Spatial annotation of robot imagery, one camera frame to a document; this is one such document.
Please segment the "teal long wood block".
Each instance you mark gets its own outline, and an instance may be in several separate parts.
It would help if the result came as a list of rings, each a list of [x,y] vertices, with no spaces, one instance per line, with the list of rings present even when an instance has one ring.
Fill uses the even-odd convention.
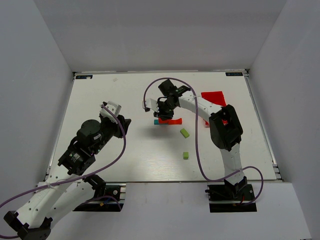
[[[154,125],[161,125],[161,124],[159,124],[158,119],[155,119],[155,120],[153,121],[153,124],[154,124]]]

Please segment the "red arch wood block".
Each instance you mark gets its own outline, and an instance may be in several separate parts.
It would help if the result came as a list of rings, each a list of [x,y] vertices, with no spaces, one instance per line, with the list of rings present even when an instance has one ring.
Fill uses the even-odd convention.
[[[183,123],[182,118],[168,120],[168,125],[181,125],[182,123]]]

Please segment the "green rectangular wood block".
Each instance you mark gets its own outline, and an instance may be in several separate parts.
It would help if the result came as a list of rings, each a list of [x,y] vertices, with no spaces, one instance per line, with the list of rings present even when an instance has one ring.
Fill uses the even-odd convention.
[[[189,132],[185,129],[185,128],[182,128],[180,130],[180,133],[182,134],[182,136],[186,139],[190,136]]]

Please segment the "red plastic bin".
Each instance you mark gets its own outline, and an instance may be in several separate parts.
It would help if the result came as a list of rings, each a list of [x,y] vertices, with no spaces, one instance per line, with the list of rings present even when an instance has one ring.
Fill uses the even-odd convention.
[[[201,97],[212,104],[225,107],[226,101],[222,91],[206,91],[201,93]]]

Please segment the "green cube wood block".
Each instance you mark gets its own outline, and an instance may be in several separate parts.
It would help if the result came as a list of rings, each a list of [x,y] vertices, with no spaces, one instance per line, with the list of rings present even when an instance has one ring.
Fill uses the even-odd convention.
[[[189,152],[183,152],[183,159],[188,160],[189,159]]]

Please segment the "red rectangular wood block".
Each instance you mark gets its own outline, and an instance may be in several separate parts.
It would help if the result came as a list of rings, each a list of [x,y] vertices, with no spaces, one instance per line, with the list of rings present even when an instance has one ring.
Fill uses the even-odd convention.
[[[160,124],[160,125],[167,125],[168,123],[169,123],[169,121],[168,120],[162,120],[162,119],[158,119],[158,123]]]

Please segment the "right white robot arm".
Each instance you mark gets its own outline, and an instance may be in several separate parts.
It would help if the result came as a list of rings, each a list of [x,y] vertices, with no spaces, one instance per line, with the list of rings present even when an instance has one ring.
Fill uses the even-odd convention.
[[[247,177],[243,173],[240,156],[243,128],[235,108],[230,104],[220,106],[197,96],[186,84],[176,87],[171,78],[165,79],[158,88],[165,100],[149,99],[144,105],[163,121],[171,120],[177,107],[196,114],[196,121],[198,118],[205,120],[209,124],[211,141],[222,156],[225,189],[233,198],[238,197],[247,185]]]

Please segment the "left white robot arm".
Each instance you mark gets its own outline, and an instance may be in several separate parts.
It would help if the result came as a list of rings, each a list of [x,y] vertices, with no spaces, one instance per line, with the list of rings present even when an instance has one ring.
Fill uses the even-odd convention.
[[[101,177],[85,172],[111,138],[125,137],[131,119],[108,113],[99,118],[82,123],[46,184],[33,189],[25,205],[5,214],[3,219],[16,232],[15,238],[45,240],[55,223],[86,200],[114,197]]]

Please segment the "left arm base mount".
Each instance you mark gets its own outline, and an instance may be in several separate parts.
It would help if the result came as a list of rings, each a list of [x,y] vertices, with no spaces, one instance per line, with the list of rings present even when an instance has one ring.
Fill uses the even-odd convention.
[[[109,183],[94,174],[81,183],[90,185],[90,199],[78,205],[74,212],[121,212],[126,197],[125,183]]]

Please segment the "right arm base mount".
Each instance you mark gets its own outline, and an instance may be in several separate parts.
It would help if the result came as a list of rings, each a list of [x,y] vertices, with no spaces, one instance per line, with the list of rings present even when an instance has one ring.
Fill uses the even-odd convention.
[[[211,213],[253,213],[257,212],[253,186],[246,185],[236,197],[227,192],[223,184],[208,185],[205,193],[208,196]]]

